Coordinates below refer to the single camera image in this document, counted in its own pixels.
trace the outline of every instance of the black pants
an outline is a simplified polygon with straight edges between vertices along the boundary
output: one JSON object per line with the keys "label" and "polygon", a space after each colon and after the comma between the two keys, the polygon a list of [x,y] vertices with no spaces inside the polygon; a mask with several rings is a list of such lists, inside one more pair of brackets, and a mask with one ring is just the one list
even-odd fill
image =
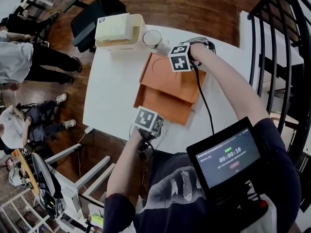
{"label": "black pants", "polygon": [[52,19],[48,18],[41,22],[33,20],[21,19],[17,16],[10,16],[6,27],[9,32],[35,35],[43,31],[48,25],[52,24]]}
{"label": "black pants", "polygon": [[42,47],[34,43],[33,63],[25,80],[39,82],[59,82],[64,84],[72,78],[65,73],[47,70],[40,65],[58,67],[67,72],[74,72],[78,69],[78,62],[68,55],[56,50]]}
{"label": "black pants", "polygon": [[32,127],[29,129],[29,140],[37,142],[43,141],[46,137],[53,136],[62,131],[64,126],[62,123],[43,125],[51,118],[46,118],[52,115],[56,107],[56,102],[51,100],[40,105],[31,107],[26,113],[25,118],[31,117]]}

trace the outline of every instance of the red button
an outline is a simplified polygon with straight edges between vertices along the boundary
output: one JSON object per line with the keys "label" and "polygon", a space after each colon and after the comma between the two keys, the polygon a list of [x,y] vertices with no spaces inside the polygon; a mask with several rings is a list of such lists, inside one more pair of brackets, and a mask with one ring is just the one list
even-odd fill
{"label": "red button", "polygon": [[266,208],[267,206],[268,206],[267,201],[262,200],[262,201],[260,202],[260,207],[261,207],[261,208]]}
{"label": "red button", "polygon": [[235,163],[232,163],[232,164],[230,165],[230,169],[233,169],[233,168],[237,167],[239,164],[240,164],[239,161],[236,161]]}

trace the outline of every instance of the gray t-shirt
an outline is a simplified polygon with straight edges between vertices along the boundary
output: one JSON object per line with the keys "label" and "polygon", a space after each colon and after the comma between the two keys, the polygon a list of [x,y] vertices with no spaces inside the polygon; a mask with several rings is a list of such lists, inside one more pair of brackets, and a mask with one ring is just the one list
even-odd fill
{"label": "gray t-shirt", "polygon": [[29,73],[34,52],[31,43],[8,42],[6,31],[0,32],[0,83],[22,83]]}

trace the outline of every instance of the dark sleeve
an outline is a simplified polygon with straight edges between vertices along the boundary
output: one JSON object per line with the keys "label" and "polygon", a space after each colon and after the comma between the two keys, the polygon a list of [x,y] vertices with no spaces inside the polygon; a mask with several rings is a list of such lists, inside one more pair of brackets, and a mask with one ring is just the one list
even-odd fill
{"label": "dark sleeve", "polygon": [[261,138],[269,161],[254,187],[256,192],[265,193],[275,204],[277,232],[288,232],[296,220],[301,202],[301,187],[296,168],[270,118],[258,122],[254,131]]}
{"label": "dark sleeve", "polygon": [[104,203],[103,233],[118,233],[130,226],[135,217],[135,208],[128,197],[112,194]]}

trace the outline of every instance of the wooden board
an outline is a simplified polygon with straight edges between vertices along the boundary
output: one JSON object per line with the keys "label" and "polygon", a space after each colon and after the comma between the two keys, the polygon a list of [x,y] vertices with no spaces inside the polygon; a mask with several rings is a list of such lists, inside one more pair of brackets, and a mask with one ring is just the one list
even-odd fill
{"label": "wooden board", "polygon": [[139,106],[159,113],[166,120],[185,125],[192,104],[141,84],[134,104],[135,108]]}
{"label": "wooden board", "polygon": [[[199,70],[200,85],[206,73]],[[194,104],[199,95],[196,75],[191,72],[173,72],[167,57],[151,53],[140,77],[140,83]]]}
{"label": "wooden board", "polygon": [[20,171],[22,172],[23,175],[25,175],[25,173],[27,172],[27,174],[29,176],[28,181],[31,183],[31,185],[33,185],[33,193],[38,195],[39,194],[39,186],[38,186],[37,182],[35,181],[34,175],[31,172],[24,156],[21,154],[21,152],[18,149],[16,151],[17,151],[17,156],[18,156],[20,163],[21,163]]}

